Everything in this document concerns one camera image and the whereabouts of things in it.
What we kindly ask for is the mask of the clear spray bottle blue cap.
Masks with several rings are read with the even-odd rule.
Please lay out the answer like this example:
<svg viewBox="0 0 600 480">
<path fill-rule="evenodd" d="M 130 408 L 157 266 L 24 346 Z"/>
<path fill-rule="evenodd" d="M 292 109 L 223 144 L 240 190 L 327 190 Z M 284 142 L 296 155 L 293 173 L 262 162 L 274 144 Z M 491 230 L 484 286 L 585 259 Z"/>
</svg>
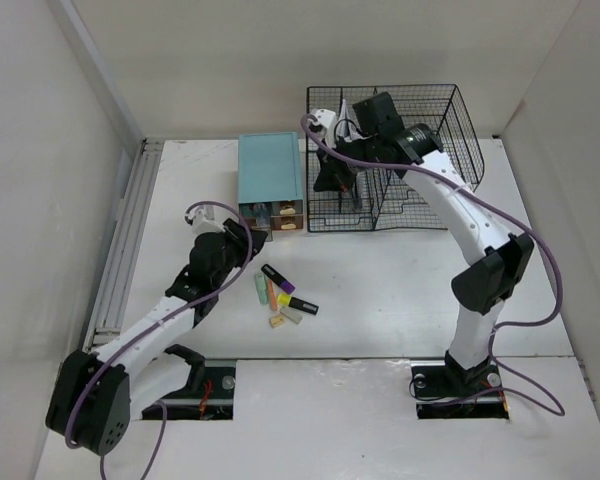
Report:
<svg viewBox="0 0 600 480">
<path fill-rule="evenodd" d="M 270 227 L 270 213 L 268 206 L 265 203 L 255 203 L 252 206 L 256 227 L 257 228 L 269 228 Z"/>
</svg>

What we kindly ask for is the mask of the purple black highlighter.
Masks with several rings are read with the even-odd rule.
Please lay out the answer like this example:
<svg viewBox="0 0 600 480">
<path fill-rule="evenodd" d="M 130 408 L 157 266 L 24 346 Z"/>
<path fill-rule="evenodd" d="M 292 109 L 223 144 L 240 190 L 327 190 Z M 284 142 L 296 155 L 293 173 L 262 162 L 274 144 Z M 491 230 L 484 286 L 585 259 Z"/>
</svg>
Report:
<svg viewBox="0 0 600 480">
<path fill-rule="evenodd" d="M 261 272 L 284 293 L 291 295 L 295 291 L 295 286 L 271 265 L 264 264 L 261 267 Z"/>
</svg>

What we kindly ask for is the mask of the green highlighter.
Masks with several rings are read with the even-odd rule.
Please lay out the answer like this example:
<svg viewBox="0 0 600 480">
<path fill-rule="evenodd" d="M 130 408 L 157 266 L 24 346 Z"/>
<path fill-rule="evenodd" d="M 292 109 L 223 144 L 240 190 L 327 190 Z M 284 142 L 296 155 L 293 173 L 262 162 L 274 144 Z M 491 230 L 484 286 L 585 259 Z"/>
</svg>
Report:
<svg viewBox="0 0 600 480">
<path fill-rule="evenodd" d="M 262 273 L 256 273 L 254 275 L 254 283 L 260 304 L 267 305 L 269 303 L 269 296 L 264 275 Z"/>
</svg>

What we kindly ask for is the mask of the white paper booklet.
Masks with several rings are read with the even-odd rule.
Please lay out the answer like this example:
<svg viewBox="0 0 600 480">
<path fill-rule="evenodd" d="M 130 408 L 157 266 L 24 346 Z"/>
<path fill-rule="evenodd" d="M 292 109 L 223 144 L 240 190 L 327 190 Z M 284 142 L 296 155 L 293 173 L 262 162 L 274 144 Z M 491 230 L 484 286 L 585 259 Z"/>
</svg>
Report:
<svg viewBox="0 0 600 480">
<path fill-rule="evenodd" d="M 334 140 L 336 142 L 353 142 L 364 139 L 365 136 L 351 115 L 351 109 L 348 106 L 347 100 L 343 99 L 340 105 L 339 116 L 334 126 Z"/>
</svg>

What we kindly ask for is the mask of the teal mini drawer cabinet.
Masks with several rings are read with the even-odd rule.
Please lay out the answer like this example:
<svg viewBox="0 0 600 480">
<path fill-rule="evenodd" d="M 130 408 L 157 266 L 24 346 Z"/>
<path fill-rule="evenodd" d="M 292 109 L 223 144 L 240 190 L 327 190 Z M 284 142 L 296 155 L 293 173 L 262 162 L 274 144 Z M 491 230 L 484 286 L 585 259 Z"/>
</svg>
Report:
<svg viewBox="0 0 600 480">
<path fill-rule="evenodd" d="M 252 211 L 255 203 L 268 206 L 269 228 L 256 227 Z M 270 230 L 271 240 L 276 232 L 304 228 L 304 186 L 296 133 L 246 134 L 239 137 L 238 206 L 249 227 Z"/>
</svg>

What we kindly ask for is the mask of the orange highlighter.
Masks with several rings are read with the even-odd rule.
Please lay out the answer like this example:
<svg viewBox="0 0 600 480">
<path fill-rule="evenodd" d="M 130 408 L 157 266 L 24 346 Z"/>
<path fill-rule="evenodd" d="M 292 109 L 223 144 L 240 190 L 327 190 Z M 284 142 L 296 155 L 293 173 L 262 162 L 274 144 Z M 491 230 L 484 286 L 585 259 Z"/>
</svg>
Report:
<svg viewBox="0 0 600 480">
<path fill-rule="evenodd" d="M 273 282 L 270 279 L 267 280 L 267 292 L 268 292 L 269 307 L 270 307 L 270 309 L 272 311 L 277 311 L 278 310 L 278 305 L 277 305 L 276 292 L 275 292 L 275 289 L 274 289 Z"/>
</svg>

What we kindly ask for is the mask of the yellow black highlighter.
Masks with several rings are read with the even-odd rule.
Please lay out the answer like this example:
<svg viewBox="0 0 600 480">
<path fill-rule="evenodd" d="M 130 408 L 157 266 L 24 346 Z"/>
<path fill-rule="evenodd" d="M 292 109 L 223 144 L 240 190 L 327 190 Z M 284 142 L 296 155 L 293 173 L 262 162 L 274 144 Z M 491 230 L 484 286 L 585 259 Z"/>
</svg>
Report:
<svg viewBox="0 0 600 480">
<path fill-rule="evenodd" d="M 277 296 L 277 302 L 280 306 L 288 307 L 310 315 L 317 315 L 319 311 L 317 305 L 286 293 L 280 293 Z"/>
</svg>

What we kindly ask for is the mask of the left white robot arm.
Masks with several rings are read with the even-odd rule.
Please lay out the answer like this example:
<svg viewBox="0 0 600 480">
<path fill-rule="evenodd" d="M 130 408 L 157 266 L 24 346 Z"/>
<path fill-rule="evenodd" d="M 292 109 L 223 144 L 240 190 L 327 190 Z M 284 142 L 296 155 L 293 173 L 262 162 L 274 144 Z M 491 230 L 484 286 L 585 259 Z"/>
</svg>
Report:
<svg viewBox="0 0 600 480">
<path fill-rule="evenodd" d="M 196 235 L 188 263 L 156 306 L 119 337 L 62 363 L 46 427 L 73 448 L 105 456 L 129 424 L 164 396 L 189 397 L 204 382 L 204 357 L 180 344 L 218 303 L 229 279 L 260 253 L 266 233 L 232 219 Z"/>
</svg>

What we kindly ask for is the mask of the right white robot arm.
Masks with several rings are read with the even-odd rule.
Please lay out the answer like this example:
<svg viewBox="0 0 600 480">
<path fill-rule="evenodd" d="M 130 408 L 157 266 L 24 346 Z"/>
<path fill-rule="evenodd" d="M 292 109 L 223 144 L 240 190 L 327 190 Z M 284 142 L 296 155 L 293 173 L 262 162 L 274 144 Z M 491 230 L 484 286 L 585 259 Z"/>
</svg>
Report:
<svg viewBox="0 0 600 480">
<path fill-rule="evenodd" d="M 459 303 L 443 381 L 452 395 L 475 389 L 492 364 L 489 343 L 504 303 L 529 263 L 535 244 L 516 235 L 465 186 L 440 137 L 427 125 L 406 126 L 391 95 L 381 92 L 345 110 L 315 109 L 303 122 L 319 149 L 322 170 L 391 170 L 423 198 L 458 244 L 467 267 L 451 281 Z"/>
</svg>

